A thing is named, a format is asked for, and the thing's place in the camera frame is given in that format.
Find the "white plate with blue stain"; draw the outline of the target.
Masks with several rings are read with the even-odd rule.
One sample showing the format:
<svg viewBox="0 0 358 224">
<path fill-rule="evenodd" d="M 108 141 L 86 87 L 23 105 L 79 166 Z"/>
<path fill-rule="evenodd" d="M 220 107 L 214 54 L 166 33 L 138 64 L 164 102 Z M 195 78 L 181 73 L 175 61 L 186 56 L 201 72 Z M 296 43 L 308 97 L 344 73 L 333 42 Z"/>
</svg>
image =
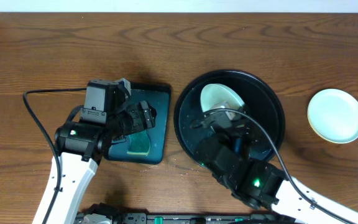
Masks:
<svg viewBox="0 0 358 224">
<path fill-rule="evenodd" d="M 200 94 L 203 112 L 218 107 L 238 110 L 245 105 L 242 98 L 226 85 L 213 83 L 203 87 Z"/>
</svg>

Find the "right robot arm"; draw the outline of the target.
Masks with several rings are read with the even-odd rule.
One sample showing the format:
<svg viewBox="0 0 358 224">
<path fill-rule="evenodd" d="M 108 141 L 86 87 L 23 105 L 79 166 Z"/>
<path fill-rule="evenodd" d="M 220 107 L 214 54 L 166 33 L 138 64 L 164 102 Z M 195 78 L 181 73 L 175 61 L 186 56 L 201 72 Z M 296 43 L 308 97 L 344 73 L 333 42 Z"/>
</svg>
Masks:
<svg viewBox="0 0 358 224">
<path fill-rule="evenodd" d="M 213 128 L 214 134 L 200 142 L 194 158 L 247 206 L 264 207 L 300 223 L 358 223 L 358 212 L 318 194 L 268 162 L 236 152 L 236 140 L 249 137 L 255 128 L 250 121 L 202 121 L 192 127 Z"/>
</svg>

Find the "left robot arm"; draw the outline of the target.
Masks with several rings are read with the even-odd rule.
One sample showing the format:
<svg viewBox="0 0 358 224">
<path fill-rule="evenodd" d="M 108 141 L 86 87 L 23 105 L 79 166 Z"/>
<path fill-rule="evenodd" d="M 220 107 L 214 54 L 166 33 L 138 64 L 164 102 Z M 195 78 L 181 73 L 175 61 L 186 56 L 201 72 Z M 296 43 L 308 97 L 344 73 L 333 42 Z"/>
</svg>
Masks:
<svg viewBox="0 0 358 224">
<path fill-rule="evenodd" d="M 77 106 L 55 133 L 49 181 L 34 223 L 73 223 L 102 158 L 158 164 L 167 109 L 147 101 L 114 110 Z"/>
</svg>

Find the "pale green plate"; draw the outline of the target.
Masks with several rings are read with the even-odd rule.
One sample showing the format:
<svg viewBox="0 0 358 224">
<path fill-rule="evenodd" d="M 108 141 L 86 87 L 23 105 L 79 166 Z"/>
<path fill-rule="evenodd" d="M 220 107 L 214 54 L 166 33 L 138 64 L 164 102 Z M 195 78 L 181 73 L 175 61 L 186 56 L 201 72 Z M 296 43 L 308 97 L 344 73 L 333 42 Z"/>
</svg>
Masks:
<svg viewBox="0 0 358 224">
<path fill-rule="evenodd" d="M 347 144 L 358 138 L 358 101 L 338 89 L 317 92 L 308 103 L 307 116 L 324 137 Z"/>
</svg>

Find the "yellow plate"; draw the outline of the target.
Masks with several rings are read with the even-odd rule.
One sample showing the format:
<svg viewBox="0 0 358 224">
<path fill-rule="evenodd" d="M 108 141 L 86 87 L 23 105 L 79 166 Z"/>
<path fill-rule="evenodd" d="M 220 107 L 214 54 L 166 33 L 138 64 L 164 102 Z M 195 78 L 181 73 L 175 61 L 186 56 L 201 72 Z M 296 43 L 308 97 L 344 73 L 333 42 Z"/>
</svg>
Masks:
<svg viewBox="0 0 358 224">
<path fill-rule="evenodd" d="M 309 123 L 311 129 L 313 130 L 313 132 L 314 132 L 315 134 L 317 134 L 321 139 L 324 139 L 325 141 L 328 141 L 328 142 L 331 142 L 331 143 L 334 143 L 334 144 L 338 144 L 338 142 L 332 141 L 332 140 L 330 140 L 330 139 L 324 137 L 323 135 L 321 135 L 321 134 L 315 129 L 315 127 L 313 126 L 313 124 L 312 124 L 312 122 L 311 122 L 311 120 L 310 120 L 310 117 L 307 116 L 307 118 L 308 118 L 308 123 Z"/>
</svg>

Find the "green yellow sponge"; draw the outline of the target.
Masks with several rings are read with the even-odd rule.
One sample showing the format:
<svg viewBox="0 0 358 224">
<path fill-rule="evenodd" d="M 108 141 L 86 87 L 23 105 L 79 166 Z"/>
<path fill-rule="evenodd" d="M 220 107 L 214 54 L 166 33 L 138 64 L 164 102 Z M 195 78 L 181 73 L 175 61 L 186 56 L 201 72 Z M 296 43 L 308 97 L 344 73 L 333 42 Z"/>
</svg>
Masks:
<svg viewBox="0 0 358 224">
<path fill-rule="evenodd" d="M 127 153 L 136 156 L 148 156 L 151 148 L 150 138 L 147 131 L 141 131 L 129 135 L 130 146 Z"/>
</svg>

